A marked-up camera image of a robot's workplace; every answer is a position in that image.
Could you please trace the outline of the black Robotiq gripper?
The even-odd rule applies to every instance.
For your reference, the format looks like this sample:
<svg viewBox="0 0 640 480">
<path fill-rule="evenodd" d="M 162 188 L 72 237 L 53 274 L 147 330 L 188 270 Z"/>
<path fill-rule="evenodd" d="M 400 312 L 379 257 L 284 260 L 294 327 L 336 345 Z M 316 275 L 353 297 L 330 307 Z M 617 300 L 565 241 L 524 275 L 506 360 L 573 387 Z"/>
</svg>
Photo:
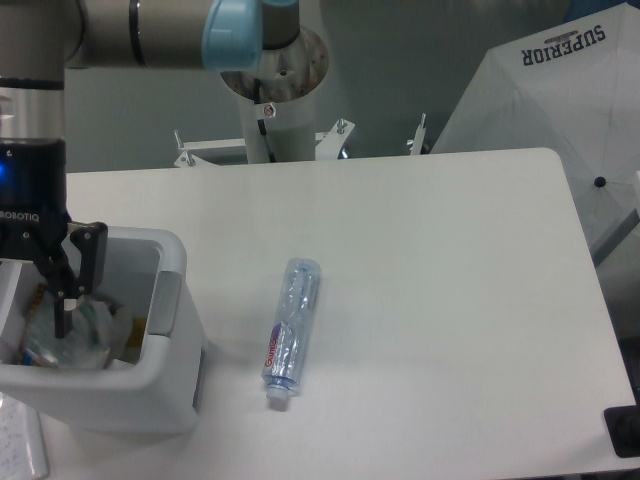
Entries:
<svg viewBox="0 0 640 480">
<path fill-rule="evenodd" d="M 100 285 L 108 226 L 72 223 L 71 244 L 80 254 L 74 273 L 62 241 L 68 231 L 64 141 L 1 143 L 1 257 L 33 261 L 54 296 L 54 336 L 73 328 L 67 300 L 79 300 Z"/>
</svg>

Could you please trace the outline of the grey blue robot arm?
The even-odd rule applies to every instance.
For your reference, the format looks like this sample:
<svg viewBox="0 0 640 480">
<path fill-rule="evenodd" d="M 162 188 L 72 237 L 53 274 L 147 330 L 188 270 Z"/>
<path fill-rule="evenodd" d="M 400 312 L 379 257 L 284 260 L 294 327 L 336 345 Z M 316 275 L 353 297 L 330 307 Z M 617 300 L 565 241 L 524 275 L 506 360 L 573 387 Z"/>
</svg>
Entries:
<svg viewBox="0 0 640 480">
<path fill-rule="evenodd" d="M 103 277 L 108 228 L 67 209 L 65 72 L 254 71 L 300 31 L 295 1 L 5 1 L 1 5 L 1 257 L 36 266 L 54 334 Z"/>
</svg>

